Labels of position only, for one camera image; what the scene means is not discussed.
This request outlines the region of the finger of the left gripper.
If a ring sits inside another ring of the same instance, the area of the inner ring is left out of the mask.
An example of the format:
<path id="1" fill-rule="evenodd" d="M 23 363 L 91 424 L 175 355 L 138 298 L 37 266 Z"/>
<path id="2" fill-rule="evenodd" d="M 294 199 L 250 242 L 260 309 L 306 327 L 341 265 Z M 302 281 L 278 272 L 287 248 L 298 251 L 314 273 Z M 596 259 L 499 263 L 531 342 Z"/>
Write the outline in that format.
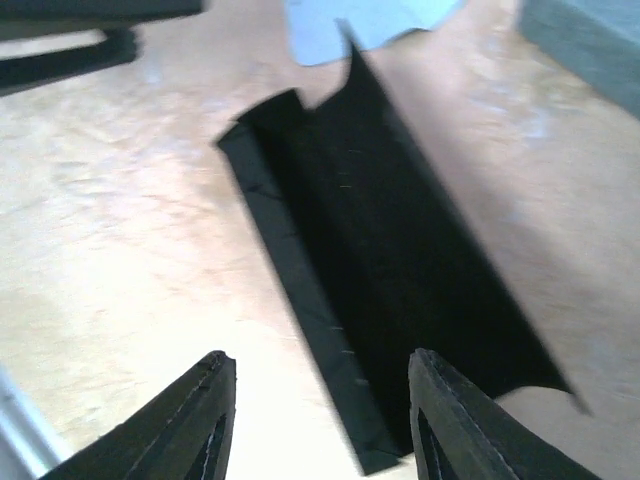
<path id="1" fill-rule="evenodd" d="M 159 20 L 197 15 L 200 0 L 2 0 L 2 20 Z"/>
<path id="2" fill-rule="evenodd" d="M 1 61 L 1 94 L 11 95 L 133 62 L 138 42 L 131 29 L 102 30 L 95 45 Z"/>

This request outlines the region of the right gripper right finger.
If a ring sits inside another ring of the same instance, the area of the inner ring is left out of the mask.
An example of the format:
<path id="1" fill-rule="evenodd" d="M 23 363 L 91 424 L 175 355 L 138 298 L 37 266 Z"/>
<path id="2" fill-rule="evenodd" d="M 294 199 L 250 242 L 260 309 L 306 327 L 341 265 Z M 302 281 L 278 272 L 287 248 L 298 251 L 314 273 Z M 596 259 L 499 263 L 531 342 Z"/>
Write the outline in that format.
<path id="1" fill-rule="evenodd" d="M 598 480 L 542 440 L 431 350 L 409 360 L 420 480 Z"/>

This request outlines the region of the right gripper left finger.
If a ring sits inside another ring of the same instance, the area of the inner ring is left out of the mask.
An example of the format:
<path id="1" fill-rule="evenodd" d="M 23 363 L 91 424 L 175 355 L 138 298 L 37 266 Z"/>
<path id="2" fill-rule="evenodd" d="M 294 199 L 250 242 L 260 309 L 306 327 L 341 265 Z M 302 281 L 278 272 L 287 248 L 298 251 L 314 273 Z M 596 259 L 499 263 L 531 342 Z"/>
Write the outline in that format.
<path id="1" fill-rule="evenodd" d="M 235 406 L 236 361 L 212 351 L 129 419 L 44 477 L 223 480 Z"/>

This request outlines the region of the light blue cloth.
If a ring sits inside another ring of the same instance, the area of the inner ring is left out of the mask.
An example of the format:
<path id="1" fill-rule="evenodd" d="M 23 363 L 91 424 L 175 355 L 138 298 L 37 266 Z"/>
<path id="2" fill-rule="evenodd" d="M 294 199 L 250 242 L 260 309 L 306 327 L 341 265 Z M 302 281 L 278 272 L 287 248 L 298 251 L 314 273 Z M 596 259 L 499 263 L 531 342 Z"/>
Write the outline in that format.
<path id="1" fill-rule="evenodd" d="M 344 37 L 373 50 L 416 31 L 433 31 L 458 11 L 462 0 L 286 0 L 294 60 L 311 67 L 345 58 Z"/>

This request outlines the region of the black glasses case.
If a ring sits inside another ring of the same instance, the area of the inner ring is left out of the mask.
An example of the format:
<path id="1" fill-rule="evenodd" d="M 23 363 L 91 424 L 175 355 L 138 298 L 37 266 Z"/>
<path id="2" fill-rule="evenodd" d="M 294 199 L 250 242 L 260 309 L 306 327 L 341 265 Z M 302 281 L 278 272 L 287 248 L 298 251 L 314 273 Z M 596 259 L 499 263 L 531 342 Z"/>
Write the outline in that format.
<path id="1" fill-rule="evenodd" d="M 335 94 L 308 108 L 283 91 L 217 145 L 368 476 L 415 459 L 408 369 L 418 349 L 497 404 L 526 387 L 575 388 L 344 39 L 349 67 Z"/>

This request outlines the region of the blue-grey glasses case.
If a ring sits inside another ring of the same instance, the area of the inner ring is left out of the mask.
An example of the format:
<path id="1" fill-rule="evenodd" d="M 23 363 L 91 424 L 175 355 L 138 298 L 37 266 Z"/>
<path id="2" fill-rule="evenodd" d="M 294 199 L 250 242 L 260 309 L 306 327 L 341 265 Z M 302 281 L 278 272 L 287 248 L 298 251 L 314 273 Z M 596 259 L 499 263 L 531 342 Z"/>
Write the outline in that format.
<path id="1" fill-rule="evenodd" d="M 637 1 L 524 1 L 518 30 L 600 94 L 639 116 Z"/>

